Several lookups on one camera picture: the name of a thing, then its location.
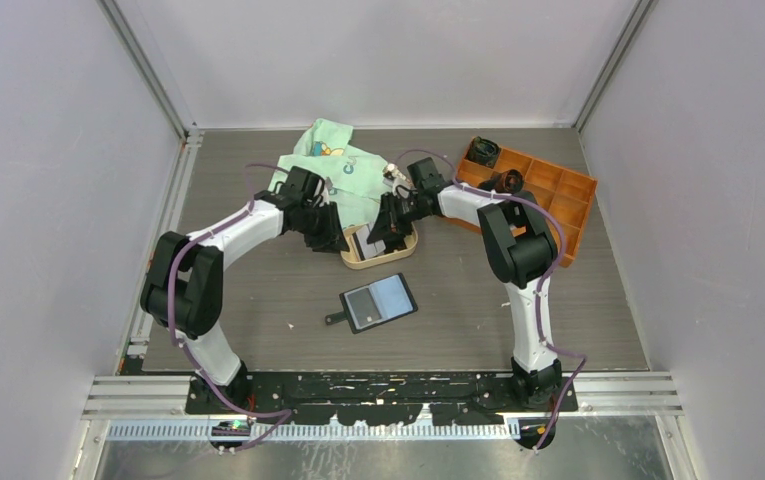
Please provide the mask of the white striped card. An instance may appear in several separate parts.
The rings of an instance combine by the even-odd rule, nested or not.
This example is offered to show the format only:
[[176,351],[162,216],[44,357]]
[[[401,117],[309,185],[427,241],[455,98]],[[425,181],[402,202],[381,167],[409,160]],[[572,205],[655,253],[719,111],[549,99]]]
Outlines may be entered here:
[[351,235],[356,255],[360,261],[370,260],[385,253],[385,242],[382,240],[370,241],[369,237],[370,229],[366,225]]

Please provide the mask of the green cartoon print cloth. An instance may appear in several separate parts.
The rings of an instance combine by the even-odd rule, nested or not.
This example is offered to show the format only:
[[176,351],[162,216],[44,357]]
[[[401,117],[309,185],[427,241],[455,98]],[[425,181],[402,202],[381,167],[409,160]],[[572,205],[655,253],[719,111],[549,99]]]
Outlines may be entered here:
[[353,127],[319,118],[307,129],[291,154],[282,155],[280,168],[271,177],[274,191],[287,179],[287,171],[301,167],[319,175],[327,188],[326,198],[338,205],[344,228],[373,223],[380,199],[391,191],[383,170],[388,162],[381,156],[351,144]]

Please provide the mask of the black leather card holder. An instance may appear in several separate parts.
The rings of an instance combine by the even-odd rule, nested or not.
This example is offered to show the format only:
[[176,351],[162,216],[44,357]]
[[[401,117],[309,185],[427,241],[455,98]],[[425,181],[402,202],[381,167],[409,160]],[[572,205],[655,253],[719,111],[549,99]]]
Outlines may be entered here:
[[339,295],[341,309],[324,316],[324,324],[346,323],[353,334],[388,324],[419,310],[402,273],[390,275]]

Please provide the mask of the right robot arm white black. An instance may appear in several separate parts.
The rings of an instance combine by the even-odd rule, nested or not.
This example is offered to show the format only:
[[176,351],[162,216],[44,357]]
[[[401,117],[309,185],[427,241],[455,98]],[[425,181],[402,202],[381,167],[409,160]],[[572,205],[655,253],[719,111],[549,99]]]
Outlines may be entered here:
[[371,241],[392,243],[429,216],[479,228],[487,261],[504,285],[512,314],[512,388],[516,403],[535,411],[562,385],[562,366],[553,343],[548,292],[563,254],[557,221],[527,192],[486,191],[445,179],[431,158],[408,167],[410,181],[392,181],[379,200]]

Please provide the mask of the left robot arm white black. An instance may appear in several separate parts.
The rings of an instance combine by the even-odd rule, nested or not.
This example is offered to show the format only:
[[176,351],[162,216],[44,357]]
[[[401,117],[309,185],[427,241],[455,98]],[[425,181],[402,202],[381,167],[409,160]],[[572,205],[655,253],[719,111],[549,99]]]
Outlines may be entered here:
[[199,376],[213,384],[211,400],[227,413],[246,406],[251,387],[245,363],[219,324],[224,273],[254,248],[287,232],[302,235],[313,252],[348,249],[325,180],[301,167],[290,168],[275,190],[257,193],[238,212],[206,229],[162,234],[153,250],[140,307],[190,354]]

